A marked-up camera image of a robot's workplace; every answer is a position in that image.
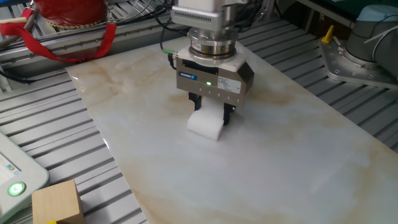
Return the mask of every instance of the wooden block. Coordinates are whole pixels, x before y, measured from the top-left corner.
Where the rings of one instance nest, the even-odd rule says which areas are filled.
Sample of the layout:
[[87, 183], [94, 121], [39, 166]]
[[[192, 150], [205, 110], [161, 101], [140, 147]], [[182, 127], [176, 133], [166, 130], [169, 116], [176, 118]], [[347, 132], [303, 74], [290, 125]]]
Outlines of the wooden block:
[[33, 224], [84, 224], [83, 209], [74, 180], [32, 194]]

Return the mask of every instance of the metal bracket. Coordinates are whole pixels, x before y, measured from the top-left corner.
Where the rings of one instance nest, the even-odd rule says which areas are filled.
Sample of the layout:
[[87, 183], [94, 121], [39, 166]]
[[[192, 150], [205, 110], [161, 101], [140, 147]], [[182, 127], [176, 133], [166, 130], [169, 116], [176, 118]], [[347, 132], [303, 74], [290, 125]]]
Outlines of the metal bracket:
[[319, 40], [322, 56], [326, 60], [327, 75], [333, 80], [362, 85], [398, 89], [398, 80], [376, 63], [354, 58], [344, 48], [331, 41], [324, 44]]

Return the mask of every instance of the white device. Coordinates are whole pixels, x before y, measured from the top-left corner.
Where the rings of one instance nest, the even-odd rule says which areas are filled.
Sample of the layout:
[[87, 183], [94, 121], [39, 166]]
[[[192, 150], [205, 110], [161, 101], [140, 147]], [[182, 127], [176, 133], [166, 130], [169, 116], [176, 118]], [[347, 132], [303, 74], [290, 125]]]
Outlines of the white device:
[[0, 223], [32, 203], [32, 192], [50, 183], [49, 172], [0, 133]]

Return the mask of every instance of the button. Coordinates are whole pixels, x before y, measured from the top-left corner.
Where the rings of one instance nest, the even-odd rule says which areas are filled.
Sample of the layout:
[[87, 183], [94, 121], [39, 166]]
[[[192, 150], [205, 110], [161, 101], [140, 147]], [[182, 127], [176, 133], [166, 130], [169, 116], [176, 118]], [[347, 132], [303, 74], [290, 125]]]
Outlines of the button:
[[26, 184], [23, 182], [15, 182], [8, 188], [8, 194], [11, 196], [18, 196], [26, 190]]

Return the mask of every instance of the marble surface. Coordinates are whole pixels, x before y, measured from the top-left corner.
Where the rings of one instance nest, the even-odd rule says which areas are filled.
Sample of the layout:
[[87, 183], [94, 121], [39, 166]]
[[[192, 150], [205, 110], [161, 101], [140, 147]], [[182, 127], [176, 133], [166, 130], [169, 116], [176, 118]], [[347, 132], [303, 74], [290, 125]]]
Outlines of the marble surface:
[[218, 142], [187, 130], [158, 45], [67, 68], [149, 223], [397, 223], [398, 155], [238, 50], [254, 86]]

